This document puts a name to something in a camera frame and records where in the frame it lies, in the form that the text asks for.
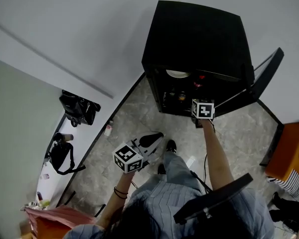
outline orange chair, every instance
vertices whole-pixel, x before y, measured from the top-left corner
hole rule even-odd
[[[266,175],[286,181],[292,170],[299,174],[299,123],[286,124]]]

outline marble tile floor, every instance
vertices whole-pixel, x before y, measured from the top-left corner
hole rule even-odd
[[[268,203],[277,186],[266,181],[264,169],[259,163],[271,143],[277,123],[255,103],[216,118],[214,125],[234,178],[249,172],[254,179],[250,187],[263,195]],[[149,83],[143,78],[115,115],[112,134],[109,137],[102,135],[98,139],[84,162],[86,169],[76,174],[63,201],[75,190],[76,195],[68,205],[95,215],[100,206],[107,203],[121,175],[121,170],[113,163],[112,151],[120,143],[146,131],[160,131],[165,137],[152,155],[151,165],[135,174],[133,182],[137,186],[157,173],[161,155],[169,139],[175,140],[177,154],[190,165],[190,169],[201,179],[204,177],[206,146],[203,130],[196,129],[190,118],[160,113]],[[131,185],[128,197],[134,190],[135,187]],[[284,238],[285,235],[290,238],[284,231],[277,232],[277,238]]]

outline black handbag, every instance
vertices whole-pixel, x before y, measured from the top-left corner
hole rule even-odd
[[[101,109],[99,104],[65,90],[62,90],[59,100],[65,110],[66,117],[71,121],[73,127],[81,123],[92,125],[96,112]]]
[[[62,166],[66,156],[70,152],[70,168],[64,172],[59,171],[59,168]],[[75,166],[74,159],[73,159],[73,145],[68,142],[61,142],[56,143],[54,147],[49,152],[50,163],[52,164],[54,170],[61,175],[66,175],[68,173],[75,173],[84,170],[86,167],[85,165],[73,169]]]

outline refrigerator door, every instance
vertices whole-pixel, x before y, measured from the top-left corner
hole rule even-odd
[[[284,52],[281,48],[278,48],[254,70],[255,81],[249,90],[244,89],[221,104],[215,106],[215,117],[230,113],[256,102],[273,78],[283,57]]]

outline black leather bag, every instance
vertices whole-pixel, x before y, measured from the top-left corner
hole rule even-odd
[[[62,96],[59,100],[65,110],[66,117],[71,121],[73,127],[81,123],[92,125],[96,112],[101,109],[99,104],[65,90],[62,90]]]
[[[64,172],[59,171],[59,168],[62,166],[66,156],[70,152],[70,168]],[[54,147],[51,149],[50,153],[50,162],[54,168],[54,170],[61,175],[66,175],[68,173],[75,173],[84,170],[86,167],[85,165],[73,169],[75,166],[74,159],[73,159],[73,145],[68,142],[56,143]]]

